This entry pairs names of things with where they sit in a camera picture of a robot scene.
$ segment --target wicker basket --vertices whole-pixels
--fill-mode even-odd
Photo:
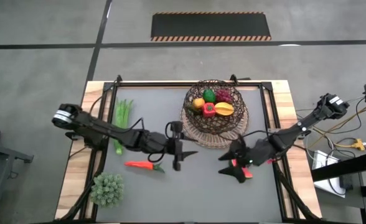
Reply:
[[[211,89],[214,93],[217,90],[227,90],[232,99],[230,103],[234,107],[234,113],[230,116],[216,115],[211,118],[204,118],[201,114],[195,114],[185,106],[191,105],[194,99],[201,98],[204,90],[208,89]],[[209,134],[221,134],[233,130],[242,120],[246,110],[240,92],[233,85],[219,80],[204,80],[194,84],[185,96],[183,108],[189,122],[201,133]]]

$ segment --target orange carrot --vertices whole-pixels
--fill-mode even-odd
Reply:
[[[130,166],[130,167],[138,167],[138,168],[143,168],[143,169],[148,169],[148,170],[156,170],[159,172],[165,172],[160,166],[161,163],[153,164],[149,161],[128,161],[128,162],[125,162],[125,165]]]

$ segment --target purple grapes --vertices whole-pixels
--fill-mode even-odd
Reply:
[[[232,97],[230,96],[230,92],[228,90],[217,90],[216,91],[216,101],[231,103]]]

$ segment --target gray floor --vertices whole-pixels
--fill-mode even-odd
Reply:
[[[0,0],[0,44],[94,43],[104,5],[105,0]],[[366,0],[114,0],[103,42],[148,42],[151,14],[157,11],[264,11],[273,40],[366,39]],[[50,120],[59,104],[82,99],[92,52],[0,50],[0,143],[35,155],[30,165],[16,164],[20,175],[4,193],[0,223],[53,219],[71,142]],[[103,49],[94,80],[118,74],[125,80],[225,79],[232,73],[287,79],[296,108],[312,108],[327,92],[345,100],[362,94],[366,45]],[[361,118],[360,130],[333,140],[366,141],[366,113]],[[346,129],[356,126],[353,121]],[[322,142],[314,149],[327,148]],[[320,198],[323,216],[359,223],[359,210],[329,203],[334,197]]]

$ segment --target woven basket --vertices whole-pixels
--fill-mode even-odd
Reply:
[[[204,90],[212,90],[214,93],[217,90],[227,90],[230,94],[230,103],[234,108],[234,113],[230,116],[216,115],[211,118],[204,118],[202,114],[195,114],[188,109],[185,105],[192,105],[194,99],[201,98]],[[241,93],[233,85],[219,80],[204,80],[192,85],[184,98],[183,107],[185,116],[191,125],[195,126],[200,132],[209,134],[221,134],[234,130],[241,122],[246,108]]]
[[[187,118],[185,109],[181,111],[181,121],[183,122],[183,133],[192,139],[197,140],[197,144],[212,149],[225,149],[229,147],[233,139],[237,139],[237,134],[244,134],[248,129],[250,116],[248,109],[244,107],[242,119],[230,131],[220,134],[203,133],[199,131]]]

